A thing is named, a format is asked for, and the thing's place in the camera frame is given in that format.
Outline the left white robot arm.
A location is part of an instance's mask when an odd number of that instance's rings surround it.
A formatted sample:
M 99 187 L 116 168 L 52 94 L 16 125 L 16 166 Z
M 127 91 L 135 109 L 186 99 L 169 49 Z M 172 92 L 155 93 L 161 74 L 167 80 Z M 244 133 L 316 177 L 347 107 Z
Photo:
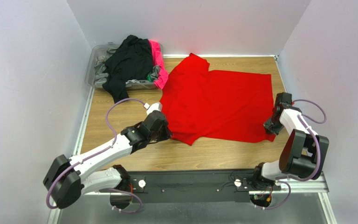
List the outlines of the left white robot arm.
M 124 156 L 135 153 L 149 144 L 171 138 L 166 116 L 158 110 L 149 113 L 145 120 L 130 126 L 112 140 L 80 155 L 67 158 L 57 156 L 43 185 L 47 189 L 46 204 L 50 209 L 64 209 L 81 195 L 100 189 L 122 191 L 129 185 L 129 175 L 120 165 L 102 168 Z

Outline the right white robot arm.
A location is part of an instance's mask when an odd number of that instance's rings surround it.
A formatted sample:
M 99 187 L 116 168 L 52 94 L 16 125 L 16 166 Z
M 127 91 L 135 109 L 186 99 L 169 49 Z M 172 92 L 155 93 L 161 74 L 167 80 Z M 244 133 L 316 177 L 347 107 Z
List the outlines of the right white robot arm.
M 329 139 L 319 135 L 306 122 L 299 108 L 279 104 L 272 116 L 263 124 L 267 133 L 277 135 L 285 129 L 289 138 L 279 160 L 260 163 L 254 168 L 250 184 L 262 190 L 278 180 L 316 180 L 320 177 L 329 147 Z

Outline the red t-shirt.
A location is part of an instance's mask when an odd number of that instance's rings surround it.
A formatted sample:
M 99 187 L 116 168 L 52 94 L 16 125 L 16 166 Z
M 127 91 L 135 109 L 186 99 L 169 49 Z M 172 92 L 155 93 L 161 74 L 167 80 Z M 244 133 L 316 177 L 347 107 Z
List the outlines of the red t-shirt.
M 263 125 L 274 106 L 270 74 L 211 70 L 206 59 L 190 54 L 169 74 L 160 102 L 172 137 L 188 145 L 200 137 L 275 139 Z

